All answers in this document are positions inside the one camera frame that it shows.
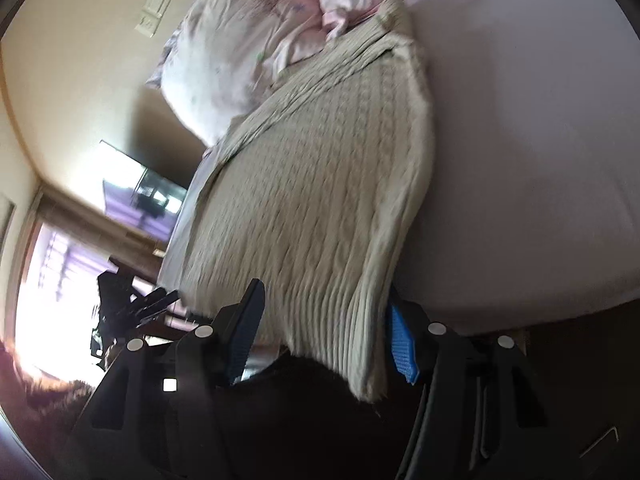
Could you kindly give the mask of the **dark brown sleeve forearm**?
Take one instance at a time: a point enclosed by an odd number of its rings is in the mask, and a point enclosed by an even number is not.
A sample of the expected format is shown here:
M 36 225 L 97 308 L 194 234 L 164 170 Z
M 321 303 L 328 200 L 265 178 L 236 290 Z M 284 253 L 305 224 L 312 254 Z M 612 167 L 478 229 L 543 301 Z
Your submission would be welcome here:
M 61 382 L 27 374 L 11 347 L 1 344 L 1 407 L 26 448 L 46 471 L 72 432 L 94 389 L 80 380 Z

